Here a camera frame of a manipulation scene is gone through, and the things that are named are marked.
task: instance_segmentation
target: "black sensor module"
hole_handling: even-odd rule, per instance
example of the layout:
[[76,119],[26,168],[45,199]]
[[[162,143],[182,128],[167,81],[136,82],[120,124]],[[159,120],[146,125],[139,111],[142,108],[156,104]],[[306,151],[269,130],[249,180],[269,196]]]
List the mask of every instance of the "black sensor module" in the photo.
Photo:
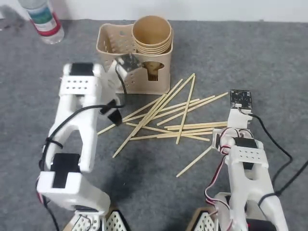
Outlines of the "black sensor module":
[[249,90],[230,90],[231,108],[252,109],[251,93]]

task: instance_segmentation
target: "plastic bottle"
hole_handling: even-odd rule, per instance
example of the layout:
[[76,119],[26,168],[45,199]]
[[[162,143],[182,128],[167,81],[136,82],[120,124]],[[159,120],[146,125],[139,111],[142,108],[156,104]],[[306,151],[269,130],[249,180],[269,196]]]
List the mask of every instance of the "plastic bottle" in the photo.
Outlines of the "plastic bottle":
[[48,0],[19,0],[29,14],[30,20],[47,44],[60,42],[64,31]]

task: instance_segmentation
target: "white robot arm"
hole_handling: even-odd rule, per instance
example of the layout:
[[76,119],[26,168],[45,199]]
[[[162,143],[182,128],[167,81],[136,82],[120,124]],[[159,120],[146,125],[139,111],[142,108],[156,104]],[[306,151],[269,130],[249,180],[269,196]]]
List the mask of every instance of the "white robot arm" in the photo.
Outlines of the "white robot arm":
[[[59,105],[43,149],[37,191],[63,208],[101,220],[92,231],[105,230],[104,216],[110,206],[109,196],[82,175],[93,169],[97,118],[107,117],[116,125],[122,122],[118,108],[123,105],[119,105],[116,90],[121,84],[125,90],[123,80],[139,67],[136,57],[126,54],[116,58],[107,73],[101,65],[90,63],[66,64],[63,69]],[[63,144],[74,130],[80,132],[82,151],[63,153]]]
[[231,193],[218,193],[212,201],[218,210],[219,227],[222,231],[288,231],[277,196],[267,197],[258,206],[261,198],[274,193],[274,189],[263,143],[247,129],[252,119],[251,94],[231,90],[230,97],[228,126],[213,131],[212,147],[226,155],[231,188]]

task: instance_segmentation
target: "utensil holder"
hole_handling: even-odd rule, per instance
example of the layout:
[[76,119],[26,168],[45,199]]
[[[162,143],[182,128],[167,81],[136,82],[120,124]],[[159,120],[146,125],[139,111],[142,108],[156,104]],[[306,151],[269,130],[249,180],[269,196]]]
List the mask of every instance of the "utensil holder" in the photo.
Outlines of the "utensil holder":
[[100,55],[101,62],[107,70],[114,58],[124,53],[133,53],[142,63],[159,62],[162,63],[158,70],[158,77],[152,78],[148,75],[146,68],[129,74],[125,79],[125,86],[129,94],[156,94],[161,95],[170,90],[170,62],[173,50],[173,40],[168,50],[159,55],[146,55],[136,52],[134,39],[131,34],[133,24],[119,26],[113,24],[103,24],[100,27],[96,50]]

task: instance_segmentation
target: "gray carpet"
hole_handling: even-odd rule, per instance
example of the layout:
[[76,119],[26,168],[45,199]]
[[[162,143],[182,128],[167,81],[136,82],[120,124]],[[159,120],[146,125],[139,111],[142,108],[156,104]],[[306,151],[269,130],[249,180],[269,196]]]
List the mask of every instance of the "gray carpet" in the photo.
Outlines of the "gray carpet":
[[[0,31],[0,230],[52,231],[50,216],[38,203],[34,183],[38,160],[57,108],[59,77],[65,63],[98,62],[95,50],[103,22],[64,21],[65,39],[45,45],[32,25]],[[254,112],[295,161],[278,180],[281,187],[308,159],[308,26],[288,23],[171,22],[174,28],[171,85],[195,72],[193,98],[229,89],[252,91]],[[172,104],[187,99],[189,86]],[[123,115],[155,99],[130,95]],[[188,114],[187,123],[226,120],[229,98]],[[168,123],[178,124],[180,118]],[[99,121],[98,129],[109,125]],[[253,120],[255,137],[264,142],[273,175],[287,158]],[[175,175],[208,146],[181,138],[132,141],[116,159],[111,156],[131,127],[122,125],[99,137],[95,167],[88,179],[107,192],[132,231],[183,231],[198,207],[205,206],[203,190],[220,161],[211,151],[181,178]],[[153,132],[141,131],[140,134]],[[77,134],[66,151],[79,152]],[[308,227],[306,171],[281,196],[291,231]],[[224,167],[210,194],[228,191]],[[51,205],[61,227],[72,212]]]

